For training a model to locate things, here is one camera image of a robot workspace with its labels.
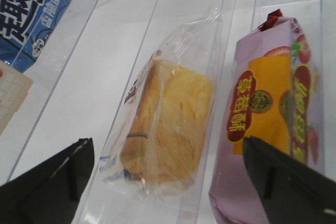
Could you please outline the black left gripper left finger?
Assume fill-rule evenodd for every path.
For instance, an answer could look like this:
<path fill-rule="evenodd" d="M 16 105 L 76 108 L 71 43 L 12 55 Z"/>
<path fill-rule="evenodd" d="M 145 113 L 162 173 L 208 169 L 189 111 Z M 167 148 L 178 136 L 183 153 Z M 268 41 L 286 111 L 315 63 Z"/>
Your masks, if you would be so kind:
<path fill-rule="evenodd" d="M 71 223 L 93 167 L 93 141 L 81 138 L 1 185 L 1 223 Z"/>

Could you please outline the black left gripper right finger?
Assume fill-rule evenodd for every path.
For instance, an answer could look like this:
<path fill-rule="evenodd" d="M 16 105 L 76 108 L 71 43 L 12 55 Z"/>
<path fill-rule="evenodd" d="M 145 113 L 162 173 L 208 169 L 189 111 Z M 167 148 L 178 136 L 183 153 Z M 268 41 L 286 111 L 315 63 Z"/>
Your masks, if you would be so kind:
<path fill-rule="evenodd" d="M 335 223 L 335 181 L 256 137 L 243 159 L 270 223 Z"/>

